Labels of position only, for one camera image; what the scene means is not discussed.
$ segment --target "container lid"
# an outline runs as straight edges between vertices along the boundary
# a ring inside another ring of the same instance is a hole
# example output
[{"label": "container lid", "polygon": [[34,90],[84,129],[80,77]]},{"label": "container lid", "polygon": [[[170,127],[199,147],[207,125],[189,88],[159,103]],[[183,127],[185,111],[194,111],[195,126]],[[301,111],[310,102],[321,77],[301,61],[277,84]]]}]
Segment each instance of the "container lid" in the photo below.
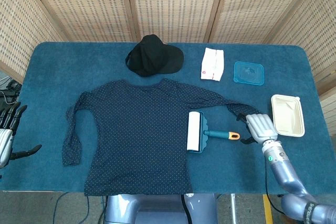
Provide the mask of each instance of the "container lid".
[{"label": "container lid", "polygon": [[299,97],[275,94],[271,98],[273,124],[280,135],[300,137],[305,134]]},{"label": "container lid", "polygon": [[252,85],[264,84],[264,67],[260,64],[237,61],[234,70],[234,82]]}]

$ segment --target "black baseball cap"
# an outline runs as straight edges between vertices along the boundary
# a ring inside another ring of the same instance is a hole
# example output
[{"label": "black baseball cap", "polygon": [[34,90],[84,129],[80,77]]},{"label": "black baseball cap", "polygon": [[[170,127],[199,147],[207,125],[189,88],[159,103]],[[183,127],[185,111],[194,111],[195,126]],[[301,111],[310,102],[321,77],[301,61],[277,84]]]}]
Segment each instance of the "black baseball cap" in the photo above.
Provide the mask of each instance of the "black baseball cap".
[{"label": "black baseball cap", "polygon": [[146,35],[126,57],[126,66],[140,76],[175,73],[183,65],[180,48],[164,44],[157,35]]}]

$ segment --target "woven screen panel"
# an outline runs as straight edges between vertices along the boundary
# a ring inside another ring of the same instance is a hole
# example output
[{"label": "woven screen panel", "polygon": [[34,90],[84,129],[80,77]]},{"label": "woven screen panel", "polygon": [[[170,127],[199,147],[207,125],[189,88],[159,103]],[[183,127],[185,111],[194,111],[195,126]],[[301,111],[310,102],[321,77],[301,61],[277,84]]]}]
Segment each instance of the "woven screen panel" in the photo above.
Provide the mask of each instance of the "woven screen panel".
[{"label": "woven screen panel", "polygon": [[211,42],[261,43],[292,0],[224,0]]},{"label": "woven screen panel", "polygon": [[272,43],[301,46],[313,75],[336,62],[336,0],[303,0]]},{"label": "woven screen panel", "polygon": [[336,93],[321,101],[321,107],[330,135],[336,135]]},{"label": "woven screen panel", "polygon": [[203,42],[214,0],[135,0],[141,37]]},{"label": "woven screen panel", "polygon": [[0,61],[23,81],[34,48],[62,37],[35,0],[0,0]]},{"label": "woven screen panel", "polygon": [[132,41],[123,0],[45,0],[69,39]]}]

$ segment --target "cap brim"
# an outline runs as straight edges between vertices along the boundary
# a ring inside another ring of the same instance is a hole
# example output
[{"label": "cap brim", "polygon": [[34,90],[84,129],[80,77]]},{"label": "cap brim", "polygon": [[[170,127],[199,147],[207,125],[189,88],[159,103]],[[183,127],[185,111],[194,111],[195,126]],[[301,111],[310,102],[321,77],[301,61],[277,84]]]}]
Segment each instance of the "cap brim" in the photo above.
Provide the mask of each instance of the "cap brim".
[{"label": "cap brim", "polygon": [[163,51],[165,57],[168,57],[167,64],[159,70],[159,73],[176,73],[178,72],[183,65],[184,56],[180,48],[163,45]]}]

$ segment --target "shirt sleeve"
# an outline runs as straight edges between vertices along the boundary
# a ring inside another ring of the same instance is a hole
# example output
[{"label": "shirt sleeve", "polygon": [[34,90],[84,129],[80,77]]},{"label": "shirt sleeve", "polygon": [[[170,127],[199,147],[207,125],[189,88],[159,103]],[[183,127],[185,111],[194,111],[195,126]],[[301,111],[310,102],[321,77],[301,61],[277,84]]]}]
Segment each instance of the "shirt sleeve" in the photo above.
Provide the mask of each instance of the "shirt sleeve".
[{"label": "shirt sleeve", "polygon": [[231,113],[236,116],[243,115],[243,117],[240,118],[243,121],[245,120],[246,115],[260,113],[250,105],[226,99],[222,95],[204,88],[183,83],[178,83],[176,88],[180,99],[190,109],[227,105],[227,108]]},{"label": "shirt sleeve", "polygon": [[75,105],[71,106],[66,118],[69,123],[69,129],[62,147],[63,166],[78,165],[81,156],[81,144],[77,134],[75,133],[76,119],[75,115],[78,110],[89,110],[91,107],[92,95],[89,92],[84,92],[80,95]]}]

